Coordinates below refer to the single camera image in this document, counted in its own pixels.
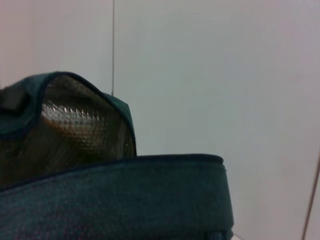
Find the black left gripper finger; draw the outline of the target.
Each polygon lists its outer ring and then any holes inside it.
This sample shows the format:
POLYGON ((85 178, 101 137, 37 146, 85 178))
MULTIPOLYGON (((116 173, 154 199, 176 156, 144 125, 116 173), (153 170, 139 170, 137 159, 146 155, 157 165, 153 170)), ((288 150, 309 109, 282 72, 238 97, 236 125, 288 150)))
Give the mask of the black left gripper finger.
POLYGON ((29 103, 29 94, 23 86, 9 86, 0 90, 1 112, 22 112, 29 103))

